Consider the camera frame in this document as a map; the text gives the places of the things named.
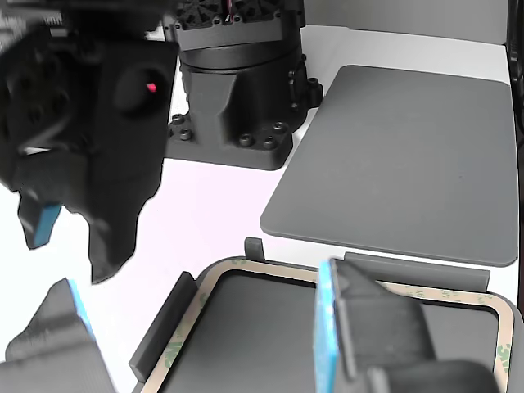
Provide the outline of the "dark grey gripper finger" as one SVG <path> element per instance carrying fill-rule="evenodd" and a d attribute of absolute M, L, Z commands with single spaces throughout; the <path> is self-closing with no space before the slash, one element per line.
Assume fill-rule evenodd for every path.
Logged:
<path fill-rule="evenodd" d="M 422 306 L 350 262 L 318 267 L 314 307 L 317 392 L 498 392 L 487 367 L 439 360 Z"/>
<path fill-rule="evenodd" d="M 49 288 L 27 327 L 7 345 L 1 391 L 114 390 L 77 286 L 63 278 Z"/>

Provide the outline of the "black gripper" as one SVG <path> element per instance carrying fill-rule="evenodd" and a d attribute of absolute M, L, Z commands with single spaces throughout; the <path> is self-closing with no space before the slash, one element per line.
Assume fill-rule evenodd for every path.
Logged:
<path fill-rule="evenodd" d="M 178 55 L 173 43 L 15 32 L 1 50 L 1 184 L 19 198 L 30 250 L 61 206 L 89 226 L 91 283 L 133 256 L 138 217 L 159 186 Z"/>

